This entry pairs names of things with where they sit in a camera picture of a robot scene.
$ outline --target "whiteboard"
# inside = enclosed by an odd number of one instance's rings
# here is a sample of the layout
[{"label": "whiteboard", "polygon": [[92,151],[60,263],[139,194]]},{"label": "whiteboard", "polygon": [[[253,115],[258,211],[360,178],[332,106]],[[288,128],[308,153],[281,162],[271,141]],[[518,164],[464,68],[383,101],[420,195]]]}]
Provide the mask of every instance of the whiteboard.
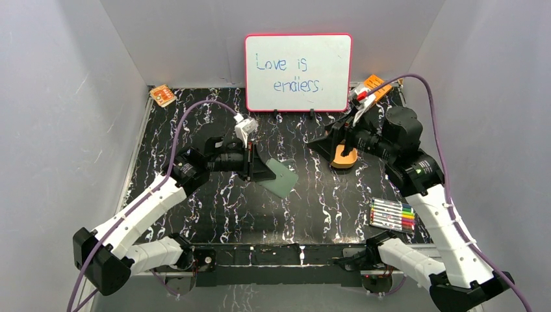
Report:
[{"label": "whiteboard", "polygon": [[245,38],[249,111],[344,111],[349,34],[253,34]]}]

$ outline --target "cable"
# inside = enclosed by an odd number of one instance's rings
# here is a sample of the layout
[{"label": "cable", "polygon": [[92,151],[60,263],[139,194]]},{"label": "cable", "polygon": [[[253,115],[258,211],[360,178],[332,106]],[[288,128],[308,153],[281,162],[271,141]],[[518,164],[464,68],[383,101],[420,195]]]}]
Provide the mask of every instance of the cable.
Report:
[{"label": "cable", "polygon": [[391,266],[391,269],[389,270],[389,273],[387,274],[387,277],[392,276],[393,272],[394,272],[394,267]]},{"label": "cable", "polygon": [[159,280],[159,282],[164,286],[164,288],[170,293],[172,294],[173,296],[178,296],[180,297],[180,294],[175,291],[174,289],[172,289],[170,286],[168,286],[167,283],[165,283],[163,280],[162,280],[162,277],[157,273],[155,272],[153,269],[151,269],[151,273],[153,273],[153,275]]},{"label": "cable", "polygon": [[[215,101],[213,99],[206,99],[206,100],[203,100],[203,101],[199,101],[193,105],[191,105],[185,112],[184,112],[184,115],[182,116],[182,118],[180,119],[180,122],[178,123],[178,127],[176,128],[176,132],[174,133],[174,139],[172,141],[172,150],[171,150],[171,153],[170,153],[170,162],[168,163],[168,170],[166,171],[167,174],[166,176],[164,177],[164,179],[156,186],[154,187],[151,191],[152,192],[156,192],[158,191],[167,181],[168,179],[170,178],[170,172],[172,172],[172,167],[174,166],[174,158],[176,157],[176,148],[177,148],[177,145],[178,145],[178,137],[180,135],[180,131],[182,129],[182,125],[184,124],[184,121],[186,120],[187,116],[189,115],[189,113],[194,110],[196,107],[200,106],[200,105],[203,105],[203,104],[217,104],[223,108],[225,108],[226,110],[228,110],[229,112],[231,112],[233,115],[236,115],[237,113],[231,109],[229,106],[227,106],[226,104],[222,103],[222,102],[219,102],[219,101]],[[146,193],[146,195],[142,198],[140,198],[140,200],[138,200],[130,209],[128,209],[128,211],[124,214],[125,217],[128,217],[134,210],[136,210],[142,203],[144,203],[149,197],[151,196],[151,192],[148,192]],[[123,222],[123,220],[125,220],[124,218],[119,218],[117,220],[117,222],[115,224],[113,224],[113,226],[105,233],[105,235],[97,242],[97,244],[94,246],[94,248],[92,248],[92,251],[90,252],[90,254],[88,254],[88,257],[86,258],[86,260],[84,261],[83,263],[83,267],[81,268],[81,271],[79,272],[79,276],[77,278],[77,281],[75,283],[75,286],[73,288],[73,292],[71,293],[71,298],[69,299],[69,304],[67,305],[67,312],[71,312],[73,310],[72,307],[73,307],[73,304],[75,303],[75,298],[77,296],[77,292],[79,290],[79,286],[84,278],[84,272],[86,272],[86,269],[88,268],[88,265],[90,265],[90,262],[92,262],[92,259],[94,258],[94,255],[96,254],[96,252],[99,250],[99,248],[103,245],[103,242],[105,242],[105,240],[107,239],[107,237],[109,237],[109,235],[111,235],[115,229]]]},{"label": "cable", "polygon": [[195,260],[194,263],[195,263],[195,267],[194,267],[194,268],[195,268],[195,271],[194,271],[194,273],[193,273],[193,277],[194,277],[194,278],[197,278],[197,273],[199,273],[199,262],[198,262],[197,260]]},{"label": "cable", "polygon": [[400,95],[400,100],[402,101],[402,106],[407,107],[407,103],[405,102],[405,96],[404,96],[404,93],[402,92],[401,87],[398,88],[398,93]]},{"label": "cable", "polygon": [[77,305],[77,307],[75,308],[75,311],[82,309],[88,303],[88,301],[90,301],[90,299],[92,299],[96,294],[97,294],[97,289],[94,289],[94,291],[92,291],[91,294],[89,294],[79,305]]},{"label": "cable", "polygon": [[[448,174],[448,167],[446,165],[446,160],[444,159],[444,153],[442,152],[442,147],[440,145],[440,136],[438,132],[437,127],[437,121],[436,121],[436,112],[435,112],[435,106],[433,102],[433,96],[432,91],[429,86],[429,83],[425,78],[415,74],[415,73],[407,73],[404,75],[397,76],[396,78],[392,78],[390,80],[385,81],[381,85],[377,86],[375,89],[369,91],[367,93],[367,96],[374,94],[381,88],[383,88],[386,85],[391,84],[392,82],[406,77],[413,77],[417,78],[423,85],[425,86],[425,89],[427,90],[427,95],[429,97],[429,106],[431,111],[431,119],[432,119],[432,128],[434,132],[434,141],[436,142],[436,150],[438,151],[438,156],[440,157],[440,161],[442,162],[442,171],[444,172],[444,177],[446,178],[446,182],[444,183],[444,197],[447,204],[447,210],[450,214],[450,218],[452,220],[455,220],[455,212],[454,212],[454,205],[452,201],[452,192],[450,190],[450,175]],[[463,231],[463,228],[459,225],[458,222],[454,222],[455,228],[457,232],[459,233],[459,236],[465,241],[465,243],[470,243],[470,239],[468,239],[467,234],[465,231]],[[503,281],[513,290],[513,292],[517,295],[517,297],[522,302],[522,305],[524,306],[526,312],[532,312],[532,308],[530,307],[530,304],[528,303],[528,300],[526,297],[521,293],[520,289],[501,271],[480,249],[478,249],[474,244],[470,244],[469,248],[476,254],[478,257],[480,257],[484,262],[486,262],[502,279]]]},{"label": "cable", "polygon": [[402,286],[404,286],[405,279],[407,279],[407,276],[404,275],[404,277],[402,278],[402,280],[400,281],[400,283],[398,284],[398,286],[396,286],[396,288],[394,288],[394,289],[391,289],[389,292],[385,293],[385,296],[388,296],[388,295],[390,295],[390,294],[394,294],[394,293],[396,293],[397,291],[399,291],[400,288],[402,288]]}]

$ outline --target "green eraser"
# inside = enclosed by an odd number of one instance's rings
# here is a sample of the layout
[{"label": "green eraser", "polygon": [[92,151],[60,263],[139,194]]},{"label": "green eraser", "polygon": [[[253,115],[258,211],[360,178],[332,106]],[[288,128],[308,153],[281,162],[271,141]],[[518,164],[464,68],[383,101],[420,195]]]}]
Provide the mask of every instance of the green eraser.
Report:
[{"label": "green eraser", "polygon": [[273,158],[268,159],[266,165],[275,173],[275,180],[261,181],[258,184],[277,197],[286,198],[298,181],[298,174],[295,174],[287,166]]}]

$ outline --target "gray wall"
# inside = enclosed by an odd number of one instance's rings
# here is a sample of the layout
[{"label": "gray wall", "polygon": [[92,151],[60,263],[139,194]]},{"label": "gray wall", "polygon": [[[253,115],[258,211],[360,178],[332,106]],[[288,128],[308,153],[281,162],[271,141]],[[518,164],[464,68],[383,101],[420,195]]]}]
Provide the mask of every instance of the gray wall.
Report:
[{"label": "gray wall", "polygon": [[[411,67],[434,91],[459,212],[534,311],[549,311],[551,276],[549,16],[547,0],[448,0]],[[426,93],[414,81],[405,93],[436,155]],[[484,306],[523,311],[512,291]]]},{"label": "gray wall", "polygon": [[244,86],[250,33],[350,33],[352,81],[406,72],[444,0],[102,1],[149,85]]},{"label": "gray wall", "polygon": [[64,311],[72,235],[115,211],[147,88],[97,0],[0,16],[0,311]]}]

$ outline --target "black mounting bracket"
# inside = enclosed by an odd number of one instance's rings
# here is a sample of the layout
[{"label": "black mounting bracket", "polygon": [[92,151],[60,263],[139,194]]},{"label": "black mounting bracket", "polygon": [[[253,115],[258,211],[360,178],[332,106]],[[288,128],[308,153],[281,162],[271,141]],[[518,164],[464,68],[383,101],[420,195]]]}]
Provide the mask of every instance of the black mounting bracket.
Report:
[{"label": "black mounting bracket", "polygon": [[[73,235],[75,266],[80,270],[98,240],[84,227]],[[111,253],[111,245],[101,246],[86,268],[84,275],[103,296],[118,291],[130,278],[134,260],[118,259]]]},{"label": "black mounting bracket", "polygon": [[[429,278],[432,286],[429,293],[432,301],[442,312],[467,312],[509,289],[507,283],[495,271],[492,273],[494,277],[482,284],[470,282],[469,289],[450,285],[446,271],[431,274]],[[515,282],[509,272],[504,274]]]}]

